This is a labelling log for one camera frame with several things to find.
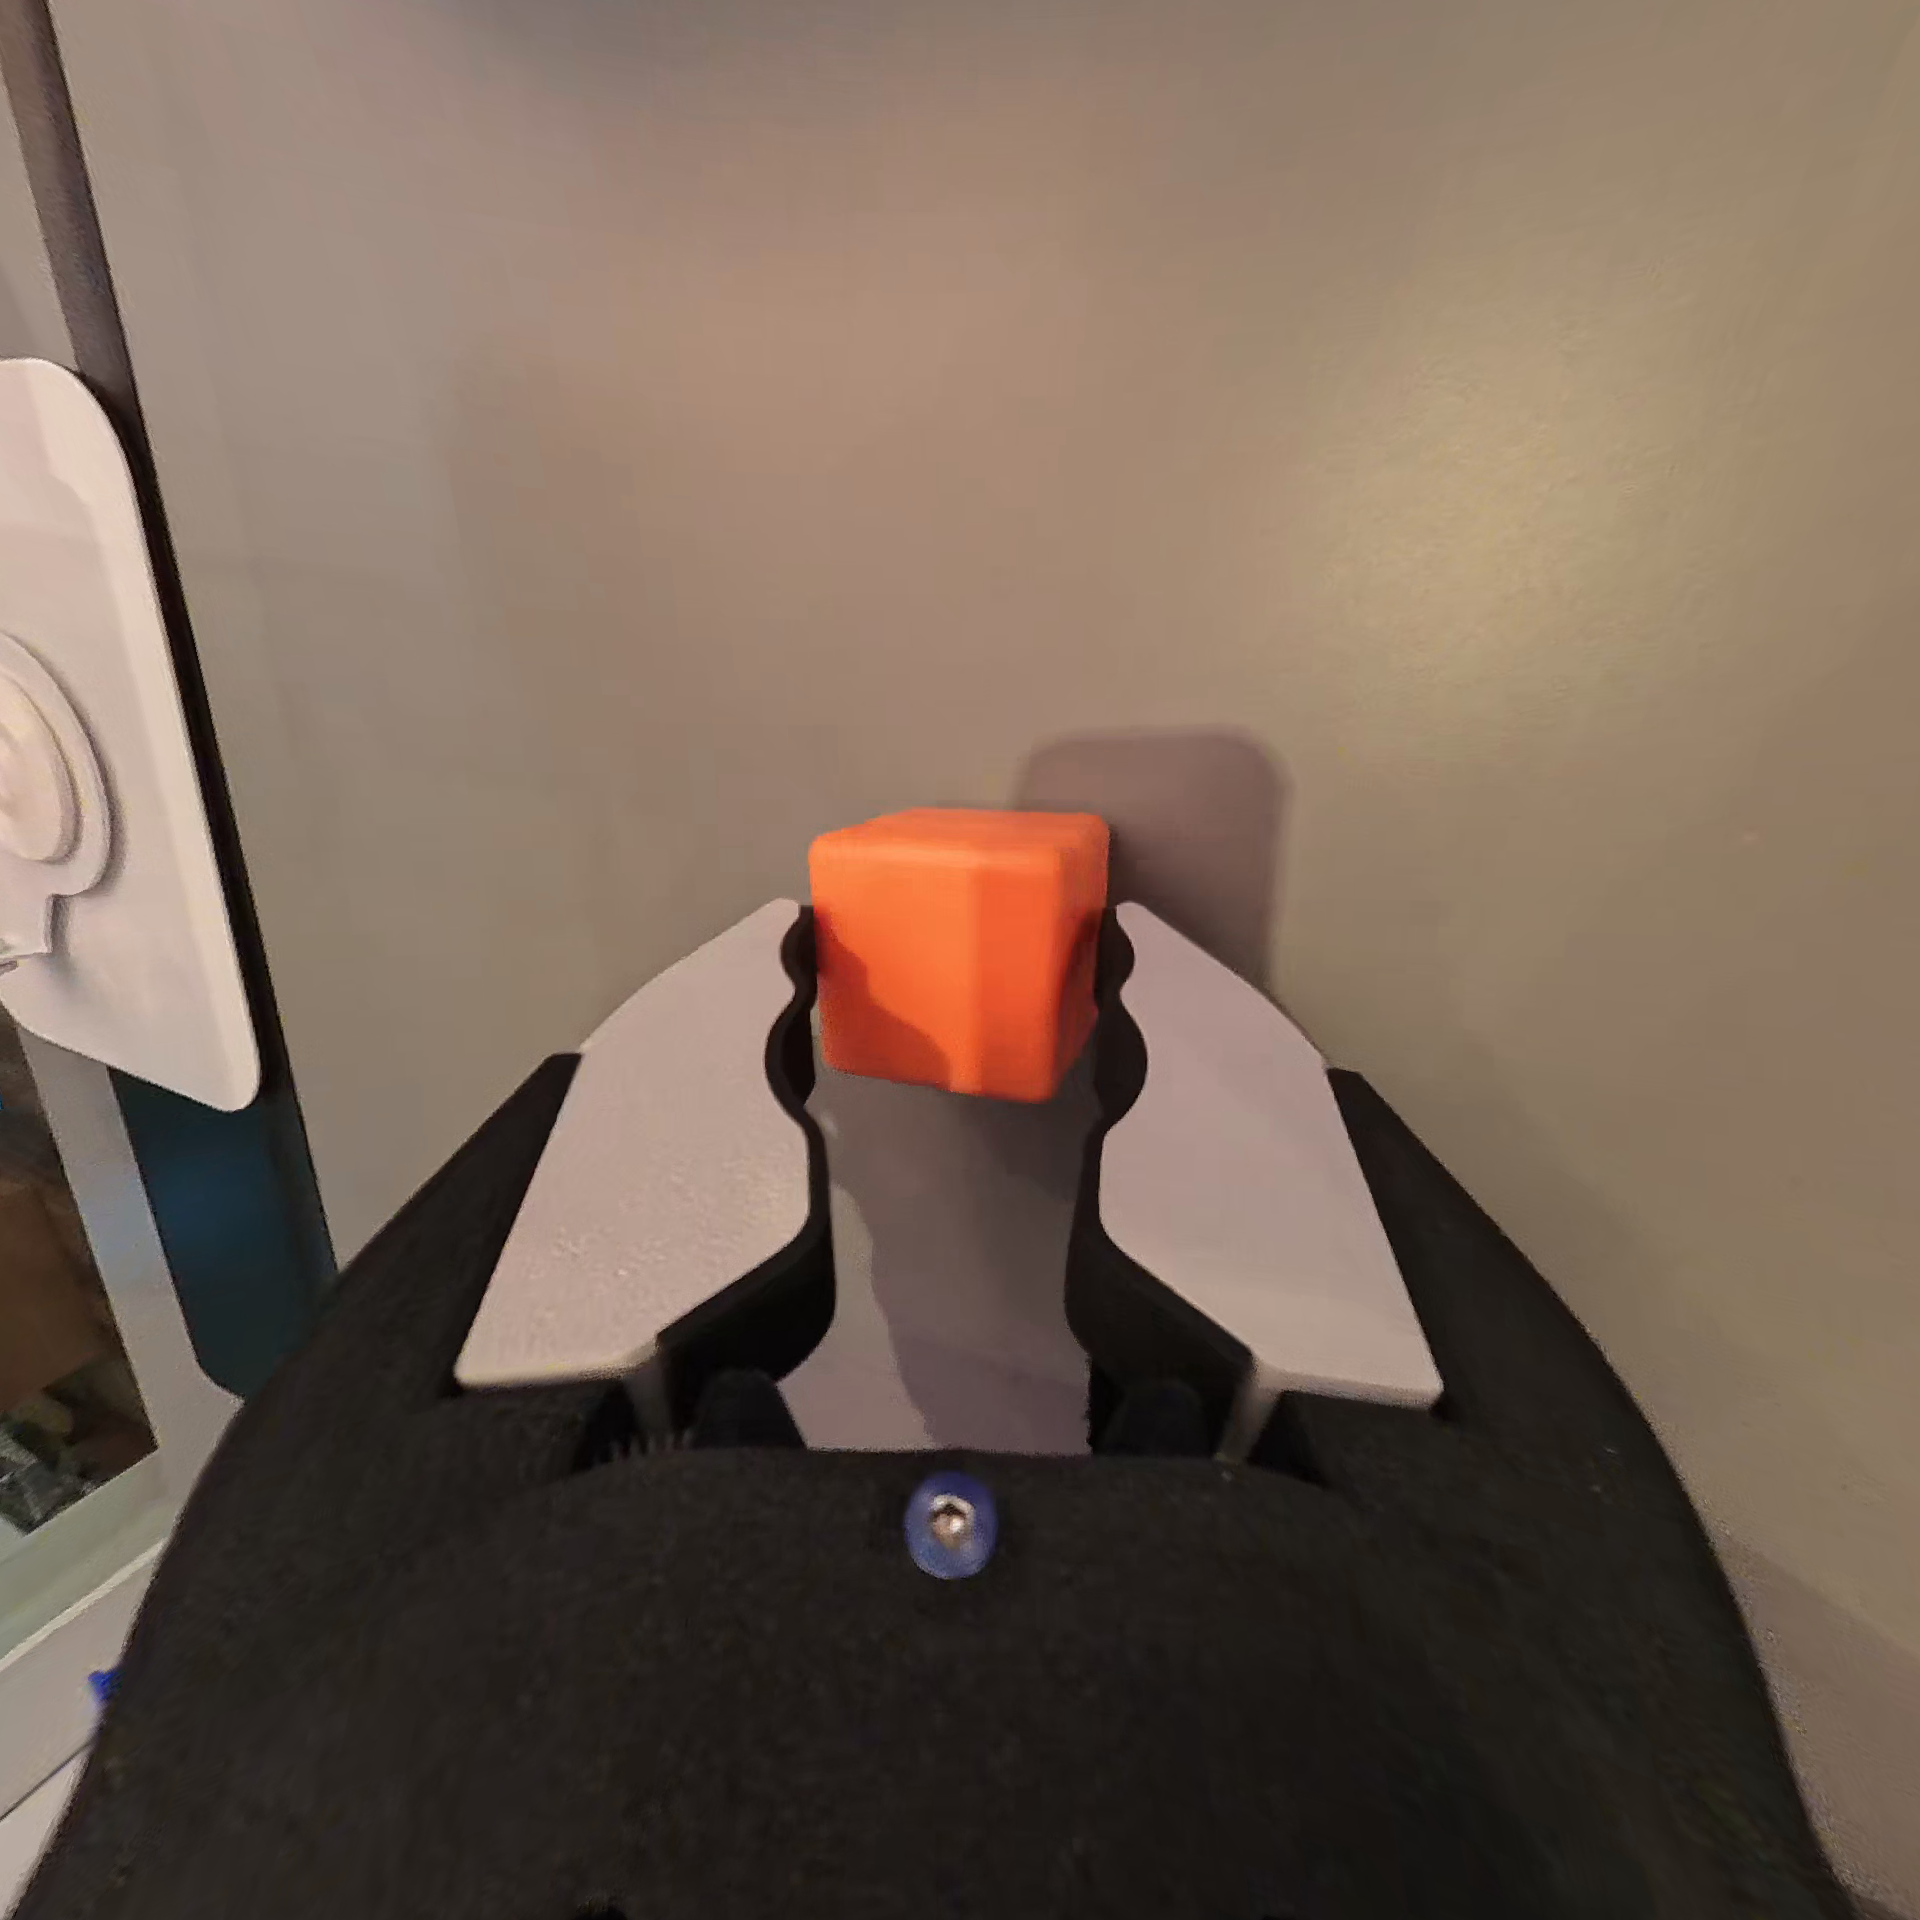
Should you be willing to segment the dark rectangular table pad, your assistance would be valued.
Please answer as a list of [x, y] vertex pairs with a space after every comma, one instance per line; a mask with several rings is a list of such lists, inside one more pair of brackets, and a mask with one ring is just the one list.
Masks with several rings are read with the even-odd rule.
[[200, 1372], [251, 1400], [310, 1335], [338, 1265], [293, 1075], [243, 1111], [110, 1069]]

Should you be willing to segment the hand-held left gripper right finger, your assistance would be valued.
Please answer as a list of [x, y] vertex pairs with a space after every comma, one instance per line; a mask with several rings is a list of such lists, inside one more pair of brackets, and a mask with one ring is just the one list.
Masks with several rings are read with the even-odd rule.
[[1445, 1397], [1331, 1068], [1143, 904], [1096, 938], [1094, 1117], [1068, 1239], [1092, 1405], [1179, 1385], [1218, 1457], [1284, 1397], [1430, 1416]]

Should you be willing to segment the orange cube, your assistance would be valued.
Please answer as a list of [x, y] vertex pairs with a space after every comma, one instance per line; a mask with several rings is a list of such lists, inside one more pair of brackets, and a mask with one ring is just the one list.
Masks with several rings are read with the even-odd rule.
[[822, 1061], [1043, 1105], [1094, 1011], [1110, 829], [1088, 812], [912, 807], [806, 851]]

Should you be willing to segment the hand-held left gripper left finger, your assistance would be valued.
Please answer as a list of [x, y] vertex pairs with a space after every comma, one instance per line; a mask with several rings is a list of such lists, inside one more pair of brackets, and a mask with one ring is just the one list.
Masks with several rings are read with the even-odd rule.
[[811, 913], [776, 899], [590, 1033], [455, 1385], [624, 1385], [662, 1443], [712, 1378], [779, 1385], [820, 1348], [832, 1203], [810, 1113], [815, 994]]

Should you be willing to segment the white document stand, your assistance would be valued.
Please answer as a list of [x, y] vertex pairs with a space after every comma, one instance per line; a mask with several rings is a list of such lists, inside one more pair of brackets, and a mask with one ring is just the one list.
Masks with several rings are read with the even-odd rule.
[[256, 1023], [123, 444], [3, 364], [3, 997], [27, 1033], [218, 1113]]

